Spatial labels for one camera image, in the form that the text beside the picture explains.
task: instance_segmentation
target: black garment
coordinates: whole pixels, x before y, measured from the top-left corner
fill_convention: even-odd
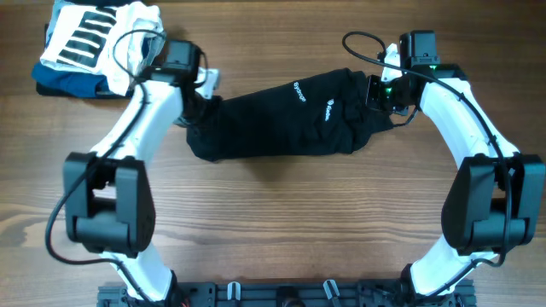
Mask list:
[[[255,156],[351,154],[389,116],[367,109],[363,72],[340,69],[226,101],[217,97],[188,128],[194,154],[216,161]]]

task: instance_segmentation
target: wood grain surface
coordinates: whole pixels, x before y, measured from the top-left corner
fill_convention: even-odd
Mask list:
[[[459,64],[497,128],[546,158],[546,16],[541,1],[247,1],[160,3],[171,38],[193,40],[223,74],[230,98],[349,67],[344,33],[386,42],[433,29],[443,62]],[[38,96],[30,77],[51,4],[0,6],[0,305],[94,306],[96,287],[119,284],[106,264],[75,268],[44,249],[61,166],[112,128],[127,101]],[[378,45],[354,39],[374,55]],[[372,137],[353,155],[224,161],[197,159],[173,126],[149,178],[154,243],[180,281],[393,278],[441,234],[440,211],[456,174],[425,116]],[[546,208],[534,240],[501,269],[472,273],[479,306],[546,305]],[[64,232],[54,243],[89,258]]]

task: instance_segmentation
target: black cable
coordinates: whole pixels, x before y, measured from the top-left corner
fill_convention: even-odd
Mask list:
[[[353,35],[361,35],[361,36],[365,36],[365,37],[368,37],[368,38],[373,38],[374,40],[379,42],[381,44],[381,47],[383,47],[383,50],[385,50],[385,44],[383,43],[383,41],[381,41],[375,35],[369,34],[367,32],[352,31],[352,32],[348,32],[341,40],[343,48],[345,48],[345,50],[347,50],[347,52],[349,52],[351,55],[354,55],[358,59],[367,61],[369,63],[379,65],[381,67],[387,67],[387,68],[399,70],[401,72],[411,73],[411,74],[413,74],[413,75],[415,75],[415,76],[417,76],[419,78],[425,79],[426,81],[439,84],[440,86],[446,88],[448,91],[450,91],[455,96],[457,96],[457,98],[459,98],[460,101],[463,101],[467,105],[467,107],[473,112],[474,116],[476,117],[476,119],[478,119],[479,123],[481,124],[482,129],[484,130],[485,134],[489,138],[489,142],[491,143],[493,149],[497,153],[498,162],[499,162],[499,165],[501,166],[502,177],[504,179],[505,197],[506,197],[506,211],[505,211],[506,218],[504,220],[504,230],[503,230],[503,233],[502,233],[501,252],[500,252],[500,256],[499,256],[498,261],[496,263],[494,263],[489,259],[484,259],[484,258],[474,259],[471,262],[471,264],[467,268],[465,268],[459,275],[457,275],[450,282],[446,283],[443,287],[441,287],[440,289],[436,290],[435,292],[433,292],[432,294],[430,294],[428,296],[429,297],[436,296],[436,295],[440,294],[441,292],[449,289],[451,286],[455,285],[461,278],[463,278],[468,272],[470,272],[472,269],[475,269],[478,266],[478,264],[487,264],[487,265],[490,265],[491,267],[496,267],[496,268],[500,267],[502,264],[504,264],[504,261],[506,260],[506,254],[508,253],[508,245],[509,245],[508,234],[510,232],[510,218],[512,217],[512,188],[511,188],[511,182],[510,182],[510,174],[508,173],[508,166],[506,165],[506,161],[504,160],[504,156],[503,156],[502,151],[501,151],[501,149],[500,149],[500,147],[498,145],[497,137],[495,135],[493,135],[493,133],[489,129],[489,126],[487,125],[487,123],[485,122],[484,118],[481,116],[479,111],[476,109],[474,104],[472,102],[470,102],[468,100],[468,98],[463,93],[459,92],[458,90],[455,90],[449,84],[447,84],[447,83],[445,83],[445,82],[443,82],[441,80],[438,80],[436,78],[427,76],[427,75],[419,73],[419,72],[414,72],[414,71],[409,70],[409,69],[405,69],[405,68],[402,68],[402,67],[397,67],[397,66],[394,66],[394,65],[391,65],[391,64],[387,64],[387,63],[383,62],[381,57],[380,57],[381,61],[377,61],[377,60],[371,59],[371,58],[369,58],[367,56],[359,54],[358,52],[356,52],[356,51],[352,50],[351,48],[349,48],[349,46],[347,46],[347,43],[346,43],[347,38],[350,37],[350,36],[353,36]]]
[[[125,129],[119,135],[119,137],[116,139],[116,141],[114,141],[114,143],[112,144],[110,149],[105,154],[103,154],[99,159],[97,159],[93,164],[91,164],[89,166],[89,168],[87,168],[87,170],[85,170],[85,172],[82,175],[80,175],[76,179],[76,181],[74,181],[74,183],[70,186],[70,188],[66,191],[66,193],[64,193],[64,195],[62,195],[62,197],[59,199],[59,201],[55,205],[53,211],[51,212],[51,215],[49,215],[48,223],[47,223],[46,228],[45,228],[45,247],[46,247],[49,255],[51,255],[51,257],[53,257],[57,261],[60,261],[60,262],[62,262],[64,264],[70,264],[70,265],[87,265],[87,264],[104,264],[104,263],[115,264],[118,267],[118,269],[122,272],[122,274],[125,276],[125,278],[129,282],[131,287],[133,287],[133,289],[135,289],[136,293],[138,293],[138,295],[148,305],[153,306],[154,304],[151,302],[151,300],[148,298],[148,296],[143,292],[143,290],[137,285],[137,283],[135,282],[135,279],[132,277],[129,270],[123,265],[123,263],[121,261],[119,261],[117,259],[110,259],[110,258],[97,258],[97,259],[89,259],[89,260],[71,260],[71,259],[67,259],[67,258],[64,258],[63,256],[59,255],[55,251],[55,249],[53,248],[52,243],[51,243],[51,232],[52,232],[52,229],[53,229],[53,224],[55,223],[55,220],[56,220],[57,216],[59,215],[59,212],[61,211],[62,207],[67,203],[67,200],[70,197],[70,195],[72,195],[72,193],[74,193],[76,188],[78,188],[78,186],[85,179],[90,177],[95,172],[96,168],[102,162],[104,162],[104,160],[107,159],[110,156],[110,154],[112,154],[116,149],[119,148],[119,146],[121,145],[123,140],[127,137],[127,135],[129,135],[132,128],[135,126],[135,124],[141,118],[144,110],[146,109],[146,106],[148,105],[148,92],[146,91],[146,87],[143,84],[144,80],[141,80],[141,79],[137,78],[136,76],[134,76],[128,69],[123,67],[119,63],[118,59],[115,57],[115,50],[116,50],[116,47],[118,46],[119,41],[121,39],[127,37],[128,35],[130,35],[132,33],[136,33],[136,32],[152,33],[152,34],[155,34],[157,36],[162,37],[164,40],[166,39],[166,36],[163,33],[152,31],[152,30],[137,29],[137,30],[129,31],[129,32],[125,33],[124,35],[122,35],[120,38],[118,38],[115,45],[113,46],[113,60],[116,62],[116,64],[119,66],[119,68],[121,68],[121,70],[123,70],[124,72],[129,74],[129,76],[131,76],[133,79],[136,80],[136,85],[140,86],[140,88],[142,90],[141,106],[138,108],[138,111],[136,112],[136,114],[133,117],[133,119],[131,120],[131,122],[127,125],[127,127],[125,127]]]
[[[413,109],[413,112],[408,117],[408,119],[406,119],[405,122],[403,122],[402,124],[394,124],[394,127],[402,127],[402,126],[405,126],[405,125],[411,123],[413,121],[413,119],[415,118],[415,116],[417,116],[418,113],[419,113],[419,109],[417,107],[415,107]]]

